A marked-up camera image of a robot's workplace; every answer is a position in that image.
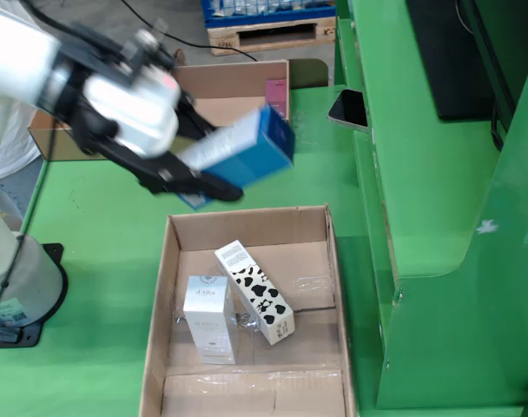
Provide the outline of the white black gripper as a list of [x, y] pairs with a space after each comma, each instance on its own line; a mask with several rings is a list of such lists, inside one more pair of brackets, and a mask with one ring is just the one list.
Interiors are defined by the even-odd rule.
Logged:
[[239, 187], [191, 169], [167, 152], [176, 134], [201, 140], [216, 131], [170, 74], [142, 73], [128, 87], [104, 76], [90, 76], [82, 92], [91, 109], [117, 124], [113, 141], [93, 142], [92, 149], [133, 174], [151, 194], [204, 194], [224, 202], [243, 197]]

